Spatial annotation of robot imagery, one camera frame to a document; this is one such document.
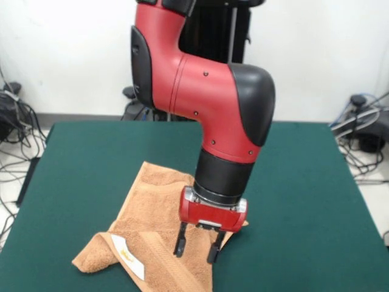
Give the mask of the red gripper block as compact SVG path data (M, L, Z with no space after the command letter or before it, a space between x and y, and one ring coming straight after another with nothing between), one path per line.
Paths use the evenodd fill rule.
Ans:
M211 226L220 230L207 256L207 263L215 263L226 232L238 232L245 224L247 211L248 202L244 198L240 199L235 206L216 206L200 199L192 187L185 186L180 197L179 218L181 223L173 254L181 258L184 253L188 223Z

